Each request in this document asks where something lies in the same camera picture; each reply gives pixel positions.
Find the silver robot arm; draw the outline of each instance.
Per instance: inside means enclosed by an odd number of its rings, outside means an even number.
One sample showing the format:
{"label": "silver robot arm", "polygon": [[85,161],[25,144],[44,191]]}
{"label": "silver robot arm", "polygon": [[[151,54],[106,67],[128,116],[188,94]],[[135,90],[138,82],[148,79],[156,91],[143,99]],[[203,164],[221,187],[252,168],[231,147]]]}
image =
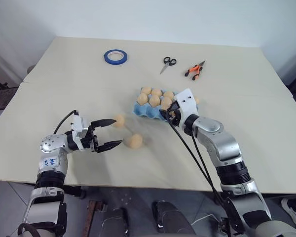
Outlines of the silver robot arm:
{"label": "silver robot arm", "polygon": [[56,134],[63,120],[53,135],[41,141],[42,155],[37,181],[31,192],[23,223],[18,229],[19,237],[60,237],[66,232],[67,209],[64,203],[63,185],[68,168],[68,153],[86,149],[100,153],[122,142],[111,141],[99,146],[97,136],[93,134],[96,127],[111,125],[116,122],[115,120],[102,119],[93,121],[89,125],[78,111],[72,111],[72,114],[74,118],[71,131]]}
{"label": "silver robot arm", "polygon": [[277,237],[296,236],[296,229],[284,222],[272,221],[270,211],[244,164],[235,138],[223,124],[198,115],[190,89],[178,93],[175,102],[160,111],[168,122],[197,138],[206,149],[221,180],[223,208],[236,234]]}

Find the tape roll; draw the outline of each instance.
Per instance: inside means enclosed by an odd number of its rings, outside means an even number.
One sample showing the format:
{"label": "tape roll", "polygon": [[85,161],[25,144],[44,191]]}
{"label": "tape roll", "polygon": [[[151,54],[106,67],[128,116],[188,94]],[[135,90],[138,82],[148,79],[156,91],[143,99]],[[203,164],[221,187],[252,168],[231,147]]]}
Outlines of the tape roll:
{"label": "tape roll", "polygon": [[[123,56],[122,59],[120,59],[120,60],[111,60],[109,58],[109,56],[112,55],[112,54],[116,54],[116,53],[122,55]],[[125,53],[123,50],[112,49],[112,50],[107,51],[104,54],[104,60],[109,64],[119,65],[119,64],[125,63],[127,61],[127,53]]]}

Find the blue egg carton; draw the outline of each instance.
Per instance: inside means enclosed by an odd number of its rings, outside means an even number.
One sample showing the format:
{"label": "blue egg carton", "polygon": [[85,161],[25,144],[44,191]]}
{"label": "blue egg carton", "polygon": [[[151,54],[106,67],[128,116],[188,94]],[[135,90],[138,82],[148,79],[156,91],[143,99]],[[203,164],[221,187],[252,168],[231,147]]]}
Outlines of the blue egg carton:
{"label": "blue egg carton", "polygon": [[133,113],[138,116],[146,116],[150,119],[160,119],[161,121],[166,121],[166,119],[161,115],[160,108],[161,105],[158,105],[156,107],[153,107],[149,104],[149,99],[151,98],[151,94],[148,95],[148,102],[140,105],[137,102],[135,102]]}

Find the brown egg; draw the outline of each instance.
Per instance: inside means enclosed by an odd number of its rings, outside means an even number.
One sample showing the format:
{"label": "brown egg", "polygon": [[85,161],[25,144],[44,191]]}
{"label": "brown egg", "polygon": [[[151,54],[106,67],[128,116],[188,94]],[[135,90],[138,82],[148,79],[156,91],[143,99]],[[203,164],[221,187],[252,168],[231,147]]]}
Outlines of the brown egg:
{"label": "brown egg", "polygon": [[116,120],[115,123],[113,123],[114,127],[123,127],[125,124],[125,117],[124,115],[116,115],[114,117],[114,119]]}
{"label": "brown egg", "polygon": [[137,97],[137,103],[143,105],[148,102],[148,96],[145,93],[140,93]]}
{"label": "brown egg", "polygon": [[172,103],[172,100],[169,97],[163,97],[161,101],[161,109],[162,110],[167,110]]}
{"label": "brown egg", "polygon": [[155,89],[152,89],[151,94],[152,95],[161,96],[162,95],[162,92],[161,92],[160,89],[155,88]]}
{"label": "brown egg", "polygon": [[156,107],[160,104],[160,98],[157,95],[153,95],[149,99],[149,104],[153,107]]}
{"label": "brown egg", "polygon": [[131,149],[138,149],[143,145],[143,137],[140,134],[134,134],[131,136],[127,142],[126,145]]}
{"label": "brown egg", "polygon": [[149,95],[151,93],[151,87],[144,86],[140,93],[145,93],[146,95]]}
{"label": "brown egg", "polygon": [[193,95],[193,97],[194,97],[194,99],[196,101],[196,104],[198,105],[199,104],[199,98],[197,96],[195,96],[195,95]]}
{"label": "brown egg", "polygon": [[163,93],[163,96],[164,96],[164,97],[168,97],[168,98],[170,98],[170,99],[173,99],[174,94],[173,94],[172,91],[166,91],[166,92]]}

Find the white table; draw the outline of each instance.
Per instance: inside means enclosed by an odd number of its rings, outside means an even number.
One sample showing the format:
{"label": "white table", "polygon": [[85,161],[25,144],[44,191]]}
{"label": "white table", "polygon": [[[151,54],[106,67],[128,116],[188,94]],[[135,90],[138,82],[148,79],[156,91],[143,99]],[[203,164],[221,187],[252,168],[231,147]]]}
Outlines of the white table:
{"label": "white table", "polygon": [[[128,53],[126,63],[103,60],[114,48]],[[159,75],[165,56],[178,63]],[[203,60],[198,81],[183,76]],[[209,191],[171,128],[132,114],[144,85],[193,88],[201,99],[200,114],[221,121],[240,144],[260,190],[296,193],[296,103],[260,49],[108,39],[54,40],[0,117],[0,180],[35,182],[41,139],[77,109],[89,120],[126,115],[125,128],[96,130],[100,143],[140,133],[145,145],[134,151],[121,144],[101,154],[76,151],[69,155],[66,184]],[[70,120],[59,132],[69,129]],[[220,189],[215,168],[200,148]]]}

